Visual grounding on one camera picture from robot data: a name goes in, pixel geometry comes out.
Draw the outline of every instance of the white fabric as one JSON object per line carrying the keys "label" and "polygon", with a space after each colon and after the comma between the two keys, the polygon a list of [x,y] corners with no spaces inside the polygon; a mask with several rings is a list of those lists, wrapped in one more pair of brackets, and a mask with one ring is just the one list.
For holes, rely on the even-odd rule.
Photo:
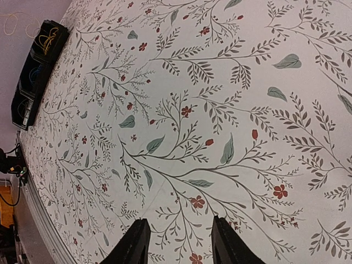
{"label": "white fabric", "polygon": [[151,263],[212,263],[214,215],[265,263],[348,263],[351,7],[74,1],[22,140],[77,263],[135,218]]}

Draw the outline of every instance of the botanical print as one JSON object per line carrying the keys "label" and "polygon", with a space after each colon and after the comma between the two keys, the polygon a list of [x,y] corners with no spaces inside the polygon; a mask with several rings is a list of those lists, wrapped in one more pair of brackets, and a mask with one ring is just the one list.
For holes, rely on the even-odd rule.
{"label": "botanical print", "polygon": [[257,5],[72,2],[21,138],[77,263],[101,262],[139,218],[151,263],[212,263],[216,215],[265,263],[351,258],[350,4]]}

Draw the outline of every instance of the red berry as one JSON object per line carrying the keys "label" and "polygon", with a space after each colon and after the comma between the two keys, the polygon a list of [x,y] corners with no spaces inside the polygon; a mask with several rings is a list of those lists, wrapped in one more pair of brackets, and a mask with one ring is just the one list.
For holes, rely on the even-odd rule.
{"label": "red berry", "polygon": [[206,146],[213,145],[213,143],[214,143],[214,139],[208,139],[207,141],[205,141]]}
{"label": "red berry", "polygon": [[252,130],[252,138],[256,140],[258,138],[258,131],[256,129]]}

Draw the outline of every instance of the vine illustration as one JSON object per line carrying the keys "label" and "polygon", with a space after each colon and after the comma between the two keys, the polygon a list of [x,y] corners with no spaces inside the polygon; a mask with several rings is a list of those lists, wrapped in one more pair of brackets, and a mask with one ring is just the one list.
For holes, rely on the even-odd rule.
{"label": "vine illustration", "polygon": [[[95,66],[87,73],[87,75],[93,75],[95,81],[88,103],[96,101],[99,106],[102,106],[104,98],[108,95],[112,98],[108,113],[114,112],[114,116],[117,117],[118,113],[123,113],[121,106],[130,100],[126,107],[127,111],[131,109],[133,113],[140,111],[143,117],[149,121],[148,110],[150,106],[144,102],[148,95],[145,94],[141,87],[151,82],[147,78],[154,71],[143,72],[145,67],[143,65],[140,68],[136,68],[132,76],[128,77],[129,70],[135,65],[136,58],[130,55],[128,51],[125,52],[125,50],[120,50],[119,48],[113,54],[114,56],[112,58],[108,57],[103,65]],[[114,73],[118,80],[111,77],[111,73]],[[84,85],[81,87],[81,94],[87,96],[89,93],[90,87],[88,87],[87,80],[85,80]]]}
{"label": "vine illustration", "polygon": [[74,221],[81,228],[85,226],[84,230],[87,234],[96,233],[100,228],[96,217],[91,212],[93,207],[99,208],[104,223],[110,230],[114,224],[102,210],[111,211],[114,208],[114,201],[109,201],[110,195],[106,193],[112,176],[108,175],[108,168],[103,168],[98,155],[91,157],[87,153],[83,158],[84,153],[79,149],[79,135],[77,125],[70,128],[66,139],[69,148],[63,152],[62,156],[56,154],[57,173],[59,177],[71,184],[71,188],[66,191],[65,197],[60,197],[60,201],[67,213],[73,214]]}
{"label": "vine illustration", "polygon": [[[290,98],[296,112],[291,114],[288,111],[275,109],[273,110],[273,115],[281,120],[283,124],[287,126],[287,129],[300,129],[307,135],[307,137],[285,136],[284,140],[296,150],[300,150],[304,153],[304,155],[299,158],[299,161],[316,176],[308,183],[310,190],[321,188],[323,184],[327,182],[329,175],[333,174],[336,170],[340,170],[348,177],[352,177],[351,159],[347,158],[348,165],[345,165],[334,153],[335,144],[332,141],[331,133],[335,130],[336,124],[330,119],[329,115],[325,113],[318,100],[315,100],[312,104],[315,118],[324,133],[324,135],[320,137],[309,128],[312,118],[309,117],[307,111],[304,111],[304,105],[301,99],[293,93],[290,95]],[[331,160],[329,164],[326,164],[321,157],[321,152],[325,152],[330,157]],[[333,191],[326,192],[324,196],[332,200],[339,199],[339,211],[343,211],[347,206],[351,194],[352,183],[348,186],[342,185]]]}
{"label": "vine illustration", "polygon": [[222,130],[224,120],[238,127],[239,122],[237,121],[235,113],[247,113],[249,114],[250,120],[257,126],[260,126],[265,133],[268,133],[273,141],[278,140],[277,132],[273,130],[274,127],[271,126],[270,121],[268,121],[266,117],[271,111],[269,107],[253,107],[250,110],[236,107],[235,104],[239,103],[242,98],[241,91],[235,92],[233,96],[227,97],[223,102],[214,101],[209,98],[216,92],[221,91],[222,88],[222,86],[218,85],[207,87],[202,89],[199,95],[195,97],[205,102],[203,106],[204,112],[209,114],[214,133],[219,134]]}
{"label": "vine illustration", "polygon": [[138,20],[138,16],[128,18],[122,14],[120,5],[114,5],[109,12],[97,10],[93,15],[87,14],[82,27],[75,27],[77,39],[75,49],[78,58],[90,59],[98,45],[98,58],[101,53],[109,55],[112,47],[116,44],[114,38],[123,34],[124,29],[131,28],[131,24]]}
{"label": "vine illustration", "polygon": [[55,100],[46,100],[43,104],[43,121],[47,124],[45,131],[46,133],[50,131],[54,137],[64,129],[64,124],[67,127],[68,123],[73,121],[73,117],[78,110],[78,106],[76,105],[78,92],[75,87],[78,84],[77,78],[79,76],[80,74],[76,73],[71,78],[65,94],[63,90],[55,90],[53,94]]}
{"label": "vine illustration", "polygon": [[[273,158],[275,152],[262,151],[262,148],[267,144],[265,140],[254,140],[251,147],[245,148],[245,153],[237,158],[236,162],[232,162],[234,158],[234,139],[231,135],[230,140],[224,147],[224,154],[220,160],[220,164],[215,167],[197,167],[190,169],[182,174],[170,174],[169,172],[163,171],[162,169],[149,165],[149,160],[159,160],[160,162],[185,162],[186,160],[193,159],[194,162],[202,164],[202,162],[208,159],[204,152],[214,144],[213,139],[204,141],[202,136],[197,135],[196,125],[197,122],[191,123],[186,129],[185,120],[191,117],[193,111],[197,111],[196,106],[190,105],[188,102],[188,92],[184,91],[180,94],[172,94],[170,100],[162,100],[156,109],[156,114],[159,116],[158,119],[153,119],[153,124],[156,127],[171,125],[172,130],[178,133],[175,142],[172,144],[169,150],[163,150],[164,153],[158,151],[158,148],[163,144],[164,141],[170,140],[166,134],[165,137],[160,137],[152,140],[147,144],[146,149],[142,149],[139,153],[134,154],[128,150],[128,144],[120,140],[122,147],[122,155],[120,161],[125,171],[125,186],[127,191],[130,190],[129,183],[132,182],[135,186],[135,196],[141,199],[142,204],[144,203],[144,185],[152,188],[153,177],[162,177],[169,184],[171,196],[175,197],[175,203],[178,205],[178,209],[171,209],[169,207],[160,207],[156,210],[156,213],[160,218],[168,220],[168,224],[165,228],[156,228],[151,224],[153,234],[155,234],[159,241],[156,243],[163,249],[170,243],[170,237],[175,240],[179,245],[175,248],[178,257],[176,261],[180,263],[181,259],[184,258],[185,253],[190,250],[193,254],[196,253],[195,247],[201,246],[203,238],[198,235],[198,229],[203,227],[203,224],[193,222],[189,218],[189,211],[200,216],[202,214],[212,215],[222,214],[225,215],[226,219],[231,223],[235,224],[239,230],[242,229],[252,230],[252,224],[263,232],[264,236],[273,246],[275,256],[277,259],[281,259],[285,256],[282,254],[282,250],[288,252],[294,252],[295,247],[289,246],[283,242],[283,240],[276,241],[270,238],[266,234],[264,229],[259,223],[251,218],[246,210],[247,205],[243,205],[236,201],[226,201],[215,197],[210,191],[207,191],[213,182],[208,181],[212,176],[223,177],[232,183],[237,188],[243,190],[251,199],[251,208],[258,210],[262,216],[262,220],[269,221],[272,225],[277,228],[289,228],[298,227],[299,219],[295,219],[303,209],[298,209],[292,213],[284,213],[277,206],[293,206],[293,202],[283,201],[281,198],[283,195],[287,195],[285,186],[292,188],[292,185],[288,182],[290,177],[294,177],[298,172],[295,169],[290,172],[282,173],[285,166],[289,164],[292,156],[286,160],[281,160],[279,165],[271,165],[266,169],[252,166],[251,163],[260,164],[261,162],[267,161]],[[142,174],[137,168],[143,170],[143,174],[146,176],[146,184],[141,183]],[[262,179],[265,184],[265,193],[257,194],[248,188],[244,183],[241,182],[241,176],[237,173],[233,173],[234,168],[241,168],[253,172],[258,179]],[[209,175],[207,178],[196,179],[197,173],[202,172]],[[177,188],[178,185],[183,186],[183,190]],[[196,190],[199,193],[197,198],[189,196],[187,193],[189,190]],[[269,195],[267,192],[273,191],[274,196]]]}
{"label": "vine illustration", "polygon": [[220,50],[214,57],[197,57],[196,55],[204,51],[204,49],[199,46],[183,47],[173,51],[171,56],[161,57],[161,54],[164,53],[165,50],[172,47],[173,42],[179,36],[179,33],[179,28],[176,28],[167,37],[160,34],[156,42],[158,55],[155,56],[155,58],[150,59],[150,61],[162,61],[162,68],[168,70],[173,75],[179,75],[180,73],[177,63],[187,63],[189,66],[186,72],[193,85],[196,85],[200,80],[209,84],[210,80],[214,79],[211,63],[225,59],[236,63],[232,68],[230,83],[241,83],[242,89],[246,90],[250,87],[251,83],[251,68],[241,64],[239,60],[254,58],[257,64],[261,64],[261,60],[266,61],[268,58],[271,58],[269,51],[280,43],[280,40],[275,38],[268,41],[265,40],[263,43],[259,43],[257,46],[253,47],[249,54],[236,56],[235,54],[240,52],[239,49],[242,48],[243,43],[245,42],[245,40],[236,38],[230,45],[227,45],[224,49]]}
{"label": "vine illustration", "polygon": [[147,0],[142,3],[142,8],[145,9],[145,17],[142,19],[144,24],[149,24],[154,29],[170,22],[171,25],[180,17],[181,10],[186,10],[182,19],[194,19],[195,26],[202,28],[200,36],[209,33],[209,37],[205,38],[205,46],[209,47],[214,43],[223,43],[224,39],[233,39],[239,25],[237,21],[243,16],[232,15],[231,18],[223,19],[217,17],[214,13],[216,5],[220,0],[207,0],[203,3],[198,3],[199,0],[193,0],[182,4],[165,4],[163,0]]}
{"label": "vine illustration", "polygon": [[330,232],[323,227],[323,225],[318,220],[319,226],[321,228],[319,233],[315,233],[311,239],[310,255],[317,253],[320,248],[325,249],[325,251],[330,250],[333,257],[343,258],[346,260],[350,258],[352,260],[352,253],[350,248],[350,243],[352,238],[349,238],[348,231],[350,227],[346,227],[346,221],[339,223]]}
{"label": "vine illustration", "polygon": [[315,62],[325,68],[325,70],[330,70],[341,82],[346,83],[346,74],[343,69],[341,69],[339,63],[330,55],[326,54],[325,48],[330,47],[334,49],[336,53],[339,53],[340,61],[345,63],[348,68],[351,68],[352,49],[347,50],[341,47],[340,44],[352,41],[352,35],[335,30],[333,28],[334,24],[329,21],[314,17],[314,9],[309,6],[300,10],[298,14],[300,21],[295,26],[288,27],[282,26],[281,24],[272,25],[276,23],[277,18],[284,16],[291,8],[291,5],[287,5],[282,9],[278,9],[273,2],[269,1],[268,14],[271,17],[271,22],[267,25],[267,28],[270,28],[273,34],[277,34],[277,37],[283,40],[290,37],[289,33],[304,37],[308,45],[312,46],[317,52]]}

